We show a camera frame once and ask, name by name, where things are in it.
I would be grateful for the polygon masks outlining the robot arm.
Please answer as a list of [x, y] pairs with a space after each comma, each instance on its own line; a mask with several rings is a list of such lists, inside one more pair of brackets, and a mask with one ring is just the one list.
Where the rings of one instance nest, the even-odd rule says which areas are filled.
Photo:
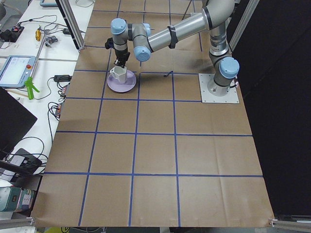
[[151, 33], [148, 23], [127, 23], [122, 18], [115, 18], [110, 23], [112, 37], [107, 39], [105, 48], [115, 51], [114, 64], [124, 68], [130, 56], [128, 41], [133, 42], [135, 58], [140, 62], [146, 62], [153, 52], [165, 47], [175, 49], [176, 44], [183, 39], [202, 31], [209, 31], [209, 57], [219, 75], [219, 79], [213, 82], [218, 87], [231, 88], [230, 82], [238, 73], [234, 72], [230, 77], [223, 60], [230, 57], [225, 22], [232, 15], [234, 7], [233, 0], [207, 0], [203, 2], [200, 12], [175, 25], [169, 25], [156, 34]]

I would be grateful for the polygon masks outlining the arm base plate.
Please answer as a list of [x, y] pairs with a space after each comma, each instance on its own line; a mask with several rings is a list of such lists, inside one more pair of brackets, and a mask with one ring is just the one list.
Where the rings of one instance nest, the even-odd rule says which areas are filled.
[[199, 73], [198, 77], [202, 103], [240, 103], [234, 80], [228, 87], [221, 87], [214, 82], [214, 74]]

